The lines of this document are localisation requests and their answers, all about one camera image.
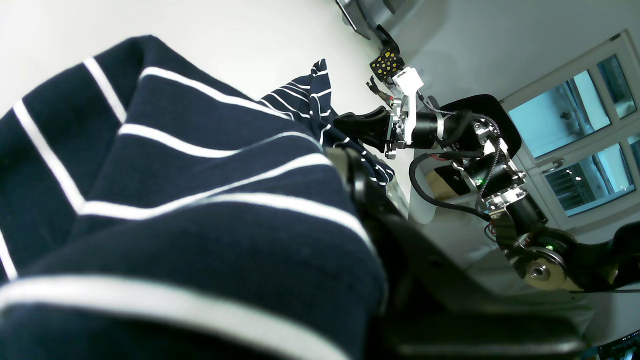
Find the white bracket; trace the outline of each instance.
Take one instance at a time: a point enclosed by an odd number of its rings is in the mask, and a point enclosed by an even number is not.
[[[406,117],[404,124],[404,140],[407,145],[411,145],[413,142],[412,134],[416,125],[416,93],[424,85],[418,72],[412,67],[406,67],[401,72],[398,72],[393,78],[394,83],[400,88],[400,91],[409,98],[409,115]]]

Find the window frame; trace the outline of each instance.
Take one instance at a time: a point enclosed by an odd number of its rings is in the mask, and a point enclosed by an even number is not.
[[[584,226],[621,213],[640,203],[640,169],[627,141],[628,137],[640,133],[640,65],[633,48],[628,33],[624,31],[501,101],[503,108],[508,113],[577,74],[585,70],[589,71],[610,124],[538,158],[532,155],[526,143],[523,142],[521,149],[515,156],[516,162],[521,164],[527,172],[527,189],[534,195],[534,198],[542,200],[541,206],[548,209],[545,213],[552,220],[552,223],[560,229],[568,230]],[[635,112],[622,119],[618,116],[615,104],[597,67],[598,63],[612,55],[616,55],[618,59],[636,106]],[[616,143],[620,145],[624,160],[627,162],[635,190],[593,209],[568,216],[542,172],[552,168],[553,162],[558,159],[564,159],[563,165],[559,167],[561,170]]]

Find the window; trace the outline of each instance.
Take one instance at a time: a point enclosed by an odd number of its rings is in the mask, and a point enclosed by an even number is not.
[[[640,203],[640,71],[622,33],[507,97],[528,190],[570,229]]]

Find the window pane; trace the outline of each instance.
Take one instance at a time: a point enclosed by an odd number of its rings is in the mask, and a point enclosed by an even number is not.
[[[616,112],[619,118],[623,118],[636,111],[634,98],[631,96],[631,90],[627,85],[624,73],[620,68],[618,58],[614,55],[601,61],[598,64],[598,70],[604,78],[607,85],[609,95],[616,105]]]
[[[536,158],[611,123],[586,70],[509,111],[509,115]]]
[[[627,140],[629,141],[629,145],[631,146],[631,152],[634,155],[636,165],[638,166],[638,168],[640,168],[640,134],[630,136]]]
[[[547,174],[546,178],[569,217],[636,189],[618,144]]]

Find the striped fabric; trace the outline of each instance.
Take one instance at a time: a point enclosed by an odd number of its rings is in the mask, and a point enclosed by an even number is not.
[[[311,74],[293,79],[259,102],[304,124],[322,146],[354,149],[361,154],[372,181],[385,186],[394,178],[394,171],[387,164],[333,126],[336,114],[331,107],[331,83],[324,59],[314,64]]]
[[[256,102],[154,37],[0,119],[0,358],[358,359],[385,296],[324,61]]]

